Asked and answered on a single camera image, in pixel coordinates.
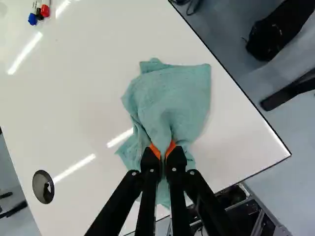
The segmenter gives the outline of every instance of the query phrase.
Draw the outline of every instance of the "teal towel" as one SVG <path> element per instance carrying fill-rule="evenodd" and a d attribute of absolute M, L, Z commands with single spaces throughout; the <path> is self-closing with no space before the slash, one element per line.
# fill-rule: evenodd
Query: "teal towel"
<path fill-rule="evenodd" d="M 133 122 L 133 135 L 117 150 L 129 170 L 140 170 L 145 147 L 152 143 L 164 157 L 171 140 L 182 146 L 194 169 L 188 146 L 201 133 L 210 107 L 210 66 L 140 62 L 141 75 L 131 81 L 122 102 Z M 157 204 L 170 207 L 165 176 L 157 188 Z"/>

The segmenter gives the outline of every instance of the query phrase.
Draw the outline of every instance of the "marker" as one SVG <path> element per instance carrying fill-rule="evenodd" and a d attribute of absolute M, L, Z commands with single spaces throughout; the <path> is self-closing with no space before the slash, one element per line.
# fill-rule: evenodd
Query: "marker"
<path fill-rule="evenodd" d="M 36 17 L 37 17 L 37 19 L 38 20 L 44 20 L 44 17 L 41 15 L 41 6 L 42 6 L 42 4 L 41 4 L 41 0 L 37 0 L 37 4 L 36 4 Z"/>
<path fill-rule="evenodd" d="M 37 7 L 37 1 L 33 1 L 33 6 L 32 6 L 32 9 L 31 9 L 31 13 L 29 14 L 29 23 L 32 26 L 37 24 L 36 7 Z"/>
<path fill-rule="evenodd" d="M 50 15 L 50 0 L 43 0 L 40 14 L 43 17 L 49 17 L 49 15 Z"/>

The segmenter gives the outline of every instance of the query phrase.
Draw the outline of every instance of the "blue marker cap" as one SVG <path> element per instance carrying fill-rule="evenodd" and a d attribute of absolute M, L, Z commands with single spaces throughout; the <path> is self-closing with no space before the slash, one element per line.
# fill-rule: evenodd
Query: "blue marker cap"
<path fill-rule="evenodd" d="M 36 15 L 34 13 L 30 13 L 30 15 L 29 15 L 29 23 L 32 26 L 37 24 L 37 18 L 36 18 Z"/>

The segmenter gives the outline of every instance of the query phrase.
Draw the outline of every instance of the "whiteboard table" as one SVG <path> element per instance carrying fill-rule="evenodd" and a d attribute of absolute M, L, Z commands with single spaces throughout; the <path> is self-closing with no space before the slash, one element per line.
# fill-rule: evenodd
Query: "whiteboard table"
<path fill-rule="evenodd" d="M 0 126 L 43 236 L 84 235 L 125 175 L 114 152 L 132 126 L 120 97 L 141 60 L 212 66 L 210 116 L 191 151 L 214 192 L 290 155 L 167 1 L 57 0 L 36 27 L 28 1 L 3 2 Z M 55 183 L 48 205 L 32 190 L 37 170 Z M 135 229 L 138 208 L 121 234 Z M 168 213 L 158 206 L 157 218 Z"/>

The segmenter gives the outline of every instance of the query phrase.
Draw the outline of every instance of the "red marker cap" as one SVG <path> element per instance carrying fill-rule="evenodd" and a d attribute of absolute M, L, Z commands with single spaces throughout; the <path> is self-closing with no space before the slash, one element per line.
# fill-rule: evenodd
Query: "red marker cap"
<path fill-rule="evenodd" d="M 50 0 L 43 0 L 40 14 L 43 17 L 49 17 L 49 15 L 50 15 Z"/>

